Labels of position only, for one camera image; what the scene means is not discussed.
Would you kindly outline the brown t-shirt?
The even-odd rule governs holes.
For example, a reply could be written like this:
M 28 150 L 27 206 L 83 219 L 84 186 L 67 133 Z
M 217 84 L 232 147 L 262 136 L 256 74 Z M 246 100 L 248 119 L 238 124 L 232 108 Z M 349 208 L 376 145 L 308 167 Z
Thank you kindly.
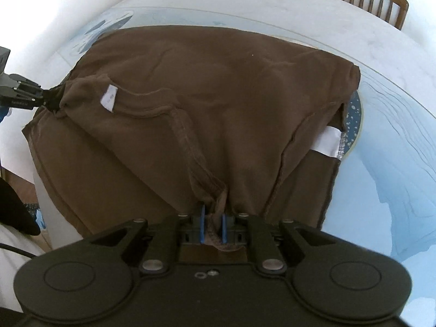
M 224 27 L 108 32 L 24 127 L 57 211 L 87 237 L 204 213 L 323 225 L 360 69 L 324 50 Z

